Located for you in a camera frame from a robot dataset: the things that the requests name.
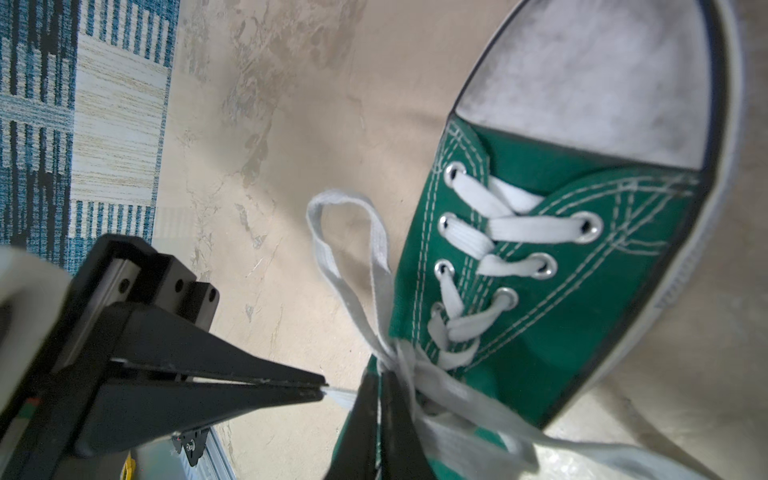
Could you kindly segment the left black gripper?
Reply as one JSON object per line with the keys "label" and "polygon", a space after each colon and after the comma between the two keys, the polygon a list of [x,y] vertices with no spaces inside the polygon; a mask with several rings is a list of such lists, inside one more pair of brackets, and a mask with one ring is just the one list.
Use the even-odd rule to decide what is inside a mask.
{"label": "left black gripper", "polygon": [[81,479],[86,459],[323,398],[288,387],[323,376],[211,334],[219,299],[138,237],[100,237],[75,276],[3,247],[2,477]]}

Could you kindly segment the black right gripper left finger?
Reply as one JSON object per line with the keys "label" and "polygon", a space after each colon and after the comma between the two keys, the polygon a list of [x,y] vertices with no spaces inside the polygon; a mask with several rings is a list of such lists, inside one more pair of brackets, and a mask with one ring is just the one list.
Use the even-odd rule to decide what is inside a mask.
{"label": "black right gripper left finger", "polygon": [[376,479],[379,379],[366,373],[325,479]]}

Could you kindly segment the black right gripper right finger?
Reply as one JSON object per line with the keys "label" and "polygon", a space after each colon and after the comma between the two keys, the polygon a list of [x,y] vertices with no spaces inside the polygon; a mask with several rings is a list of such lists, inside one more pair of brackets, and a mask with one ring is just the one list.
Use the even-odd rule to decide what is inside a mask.
{"label": "black right gripper right finger", "polygon": [[381,478],[436,480],[397,375],[383,373],[381,388]]}

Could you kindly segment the green canvas sneaker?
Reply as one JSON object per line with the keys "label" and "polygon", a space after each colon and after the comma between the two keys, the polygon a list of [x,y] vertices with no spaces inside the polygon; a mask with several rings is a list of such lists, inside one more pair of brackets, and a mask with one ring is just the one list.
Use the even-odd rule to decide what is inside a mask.
{"label": "green canvas sneaker", "polygon": [[699,469],[547,425],[651,328],[734,169],[742,59],[727,1],[523,1],[445,124],[399,266],[370,200],[306,212],[372,355],[332,478],[516,479],[539,448],[635,479]]}

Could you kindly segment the white shoelace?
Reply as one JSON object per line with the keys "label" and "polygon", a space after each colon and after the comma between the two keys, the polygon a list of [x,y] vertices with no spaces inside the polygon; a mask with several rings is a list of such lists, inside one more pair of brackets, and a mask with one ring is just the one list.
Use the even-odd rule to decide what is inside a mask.
{"label": "white shoelace", "polygon": [[396,270],[370,201],[324,192],[307,210],[320,271],[373,364],[399,377],[438,478],[535,472],[538,447],[636,479],[695,478],[638,447],[543,429],[653,316],[700,176],[633,166],[551,191],[527,181],[483,157],[438,160]]}

